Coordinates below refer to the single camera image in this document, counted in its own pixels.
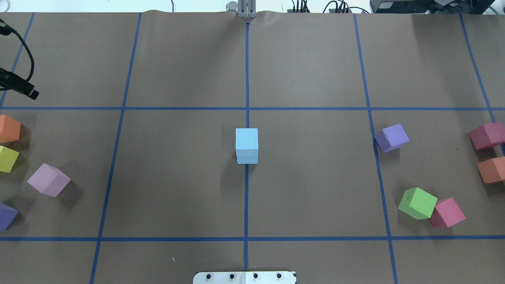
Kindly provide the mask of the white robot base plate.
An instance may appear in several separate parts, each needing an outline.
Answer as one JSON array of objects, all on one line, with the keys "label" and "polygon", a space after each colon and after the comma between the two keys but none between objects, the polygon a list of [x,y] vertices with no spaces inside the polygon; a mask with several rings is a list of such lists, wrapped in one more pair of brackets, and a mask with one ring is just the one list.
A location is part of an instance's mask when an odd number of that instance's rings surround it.
[{"label": "white robot base plate", "polygon": [[296,284],[297,277],[291,271],[226,271],[200,272],[193,277],[193,284]]}]

